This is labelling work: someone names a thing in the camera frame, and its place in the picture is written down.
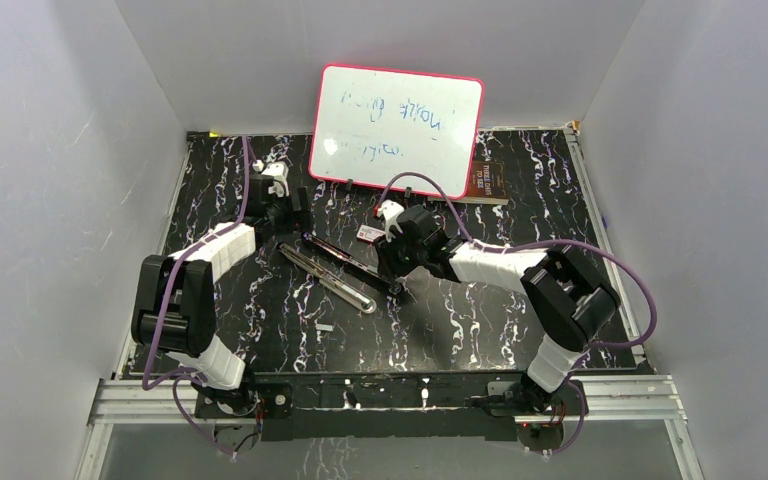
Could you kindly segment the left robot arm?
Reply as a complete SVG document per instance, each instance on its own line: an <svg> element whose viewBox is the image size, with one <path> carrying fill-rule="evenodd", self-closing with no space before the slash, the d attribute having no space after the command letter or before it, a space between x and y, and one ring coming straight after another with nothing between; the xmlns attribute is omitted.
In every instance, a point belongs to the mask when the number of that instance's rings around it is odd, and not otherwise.
<svg viewBox="0 0 768 480"><path fill-rule="evenodd" d="M190 246L143 260L131 337L152 354L176 359L200 384L220 392L235 416L254 411L257 387L245 380L246 364L217 336L215 284L272 238L311 226L310 195L279 174L254 174L230 222L217 224Z"/></svg>

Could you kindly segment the red white staple box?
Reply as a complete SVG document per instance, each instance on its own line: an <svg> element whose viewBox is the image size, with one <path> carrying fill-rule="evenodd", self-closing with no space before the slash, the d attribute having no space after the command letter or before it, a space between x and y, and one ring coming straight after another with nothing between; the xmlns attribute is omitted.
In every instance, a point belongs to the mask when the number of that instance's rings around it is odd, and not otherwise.
<svg viewBox="0 0 768 480"><path fill-rule="evenodd" d="M377 228L361 225L356 234L356 238L366 243L373 243L378 238L385 235L385 232Z"/></svg>

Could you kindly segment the pink framed whiteboard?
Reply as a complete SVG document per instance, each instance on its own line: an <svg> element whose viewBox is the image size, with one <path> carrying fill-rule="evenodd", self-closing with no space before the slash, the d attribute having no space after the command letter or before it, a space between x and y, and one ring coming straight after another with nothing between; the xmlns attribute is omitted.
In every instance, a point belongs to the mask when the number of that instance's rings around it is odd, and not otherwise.
<svg viewBox="0 0 768 480"><path fill-rule="evenodd" d="M309 174L460 198L469 187L483 100L477 78L328 64Z"/></svg>

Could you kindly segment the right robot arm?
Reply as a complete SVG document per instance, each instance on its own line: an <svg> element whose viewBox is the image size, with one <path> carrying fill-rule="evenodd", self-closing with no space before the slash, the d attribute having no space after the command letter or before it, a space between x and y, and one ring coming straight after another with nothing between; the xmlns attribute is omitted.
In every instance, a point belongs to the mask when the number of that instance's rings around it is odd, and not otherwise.
<svg viewBox="0 0 768 480"><path fill-rule="evenodd" d="M374 242L383 276L402 278L423 268L439 279L527 297L544 335L522 379L524 403L537 414L558 406L563 382L621 305L595 265L573 245L514 251L451 237L420 206L386 201L376 215L384 223Z"/></svg>

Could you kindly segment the brown Three Days book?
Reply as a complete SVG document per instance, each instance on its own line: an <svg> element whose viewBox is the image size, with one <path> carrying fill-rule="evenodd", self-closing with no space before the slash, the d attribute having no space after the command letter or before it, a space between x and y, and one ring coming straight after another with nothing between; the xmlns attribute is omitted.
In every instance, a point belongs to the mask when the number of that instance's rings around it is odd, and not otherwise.
<svg viewBox="0 0 768 480"><path fill-rule="evenodd" d="M505 186L504 164L473 160L469 184L460 201L469 204L506 205L509 196Z"/></svg>

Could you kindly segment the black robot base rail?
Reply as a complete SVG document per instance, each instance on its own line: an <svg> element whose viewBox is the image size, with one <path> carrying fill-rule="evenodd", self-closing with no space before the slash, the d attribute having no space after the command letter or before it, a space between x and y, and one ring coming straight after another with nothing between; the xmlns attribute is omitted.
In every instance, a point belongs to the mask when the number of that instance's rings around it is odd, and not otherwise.
<svg viewBox="0 0 768 480"><path fill-rule="evenodd" d="M590 409L569 380L553 393L520 371L247 374L233 391L198 390L196 416L251 420L267 442L325 437L480 437L553 449Z"/></svg>

